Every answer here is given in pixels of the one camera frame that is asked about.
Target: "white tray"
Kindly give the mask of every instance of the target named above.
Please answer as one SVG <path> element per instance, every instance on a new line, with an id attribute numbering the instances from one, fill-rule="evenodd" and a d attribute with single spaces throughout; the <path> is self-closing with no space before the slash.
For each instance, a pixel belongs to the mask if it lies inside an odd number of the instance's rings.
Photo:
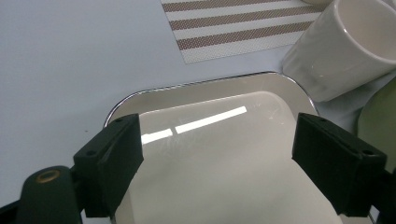
<path id="1" fill-rule="evenodd" d="M 291 159 L 299 112 L 317 114 L 275 73 L 142 91 L 108 116 L 138 113 L 145 160 L 119 224 L 341 224 Z"/>

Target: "tray rim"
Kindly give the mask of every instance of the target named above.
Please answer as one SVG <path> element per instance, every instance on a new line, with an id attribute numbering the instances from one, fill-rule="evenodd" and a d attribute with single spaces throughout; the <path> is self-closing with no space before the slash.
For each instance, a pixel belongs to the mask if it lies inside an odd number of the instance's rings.
<path id="1" fill-rule="evenodd" d="M 213 82 L 219 82 L 219 81 L 225 81 L 225 80 L 231 80 L 231 79 L 238 79 L 238 78 L 243 78 L 243 77 L 253 77 L 253 76 L 258 76 L 258 75 L 268 75 L 268 74 L 275 74 L 281 77 L 284 77 L 288 80 L 290 80 L 291 82 L 293 82 L 294 84 L 297 84 L 298 87 L 300 87 L 303 92 L 305 93 L 309 104 L 312 105 L 312 108 L 317 112 L 317 114 L 320 116 L 318 109 L 316 108 L 314 101 L 312 100 L 312 98 L 310 97 L 310 95 L 308 94 L 308 92 L 304 89 L 303 86 L 301 86 L 298 82 L 296 82 L 294 79 L 292 79 L 291 77 L 285 76 L 283 74 L 280 74 L 278 72 L 274 72 L 274 71 L 265 71 L 265 72 L 258 72 L 258 73 L 250 73 L 250 74 L 244 74 L 244 75 L 238 75 L 238 76 L 233 76 L 233 77 L 221 77 L 221 78 L 215 78 L 215 79 L 209 79 L 209 80 L 204 80 L 204 81 L 196 81 L 196 82 L 188 82 L 188 83 L 182 83 L 182 84 L 177 84 L 177 85 L 173 85 L 173 86 L 165 86 L 165 87 L 160 87 L 160 88 L 154 88 L 154 89 L 149 89 L 149 90 L 143 90 L 143 91 L 136 91 L 126 97 L 124 97 L 121 101 L 119 101 L 115 106 L 113 106 L 113 108 L 110 110 L 110 112 L 108 113 L 108 115 L 106 116 L 105 122 L 103 124 L 103 128 L 105 128 L 111 118 L 113 117 L 114 113 L 129 99 L 136 97 L 137 95 L 141 95 L 144 93 L 150 93 L 150 92 L 157 92 L 157 91 L 168 91 L 168 90 L 173 90 L 173 89 L 178 89 L 178 88 L 185 88 L 185 87 L 189 87 L 189 86 L 194 86 L 194 85 L 200 85 L 200 84 L 207 84 L 207 83 L 213 83 Z"/>

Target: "white table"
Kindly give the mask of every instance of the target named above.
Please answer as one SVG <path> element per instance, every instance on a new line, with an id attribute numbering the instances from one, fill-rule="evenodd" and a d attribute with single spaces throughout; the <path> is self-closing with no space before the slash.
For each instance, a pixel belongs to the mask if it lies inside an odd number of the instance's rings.
<path id="1" fill-rule="evenodd" d="M 73 155 L 126 95 L 280 72 L 289 48 L 184 64 L 159 0 L 1 1 L 0 206 L 16 201 L 35 171 L 71 167 Z M 369 96 L 395 75 L 318 104 L 318 110 L 352 131 Z"/>

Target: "white cup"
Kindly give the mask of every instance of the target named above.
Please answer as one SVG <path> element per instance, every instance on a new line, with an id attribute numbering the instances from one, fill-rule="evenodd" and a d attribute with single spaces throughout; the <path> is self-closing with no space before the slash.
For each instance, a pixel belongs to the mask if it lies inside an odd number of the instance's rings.
<path id="1" fill-rule="evenodd" d="M 382 0 L 334 0 L 283 60 L 314 101 L 329 101 L 396 68 L 396 11 Z"/>

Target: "striped placemat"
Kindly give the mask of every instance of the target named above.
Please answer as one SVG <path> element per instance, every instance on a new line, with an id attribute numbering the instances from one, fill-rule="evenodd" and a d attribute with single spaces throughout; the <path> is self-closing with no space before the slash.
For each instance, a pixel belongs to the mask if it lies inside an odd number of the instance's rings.
<path id="1" fill-rule="evenodd" d="M 294 44 L 326 6 L 301 0 L 161 0 L 185 63 Z"/>

